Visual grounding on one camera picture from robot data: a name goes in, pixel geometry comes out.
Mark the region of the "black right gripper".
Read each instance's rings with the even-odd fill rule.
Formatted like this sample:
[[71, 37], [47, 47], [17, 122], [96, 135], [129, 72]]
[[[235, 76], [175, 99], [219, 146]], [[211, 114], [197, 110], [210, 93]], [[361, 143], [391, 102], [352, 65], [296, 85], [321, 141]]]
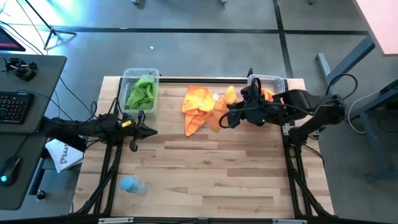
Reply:
[[263, 126], [266, 123], [278, 124], [279, 111], [276, 106], [267, 106], [268, 102], [273, 102], [274, 92], [263, 88], [259, 95], [259, 90], [255, 87], [252, 93], [249, 86], [241, 90], [243, 101], [230, 104], [229, 106], [229, 125], [239, 125], [241, 120], [256, 126]]

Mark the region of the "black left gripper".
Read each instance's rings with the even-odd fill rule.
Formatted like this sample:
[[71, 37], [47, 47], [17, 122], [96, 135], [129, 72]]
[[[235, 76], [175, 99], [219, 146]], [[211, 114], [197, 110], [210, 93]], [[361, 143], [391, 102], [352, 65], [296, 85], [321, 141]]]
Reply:
[[138, 146], [137, 141], [143, 140], [150, 136], [154, 136], [157, 134], [157, 130], [154, 130], [148, 127], [145, 124], [146, 114], [144, 111], [140, 111], [138, 114], [138, 125], [135, 119], [132, 118], [124, 118], [120, 121], [121, 131], [125, 136], [132, 137], [130, 141], [130, 150], [132, 152], [137, 152]]

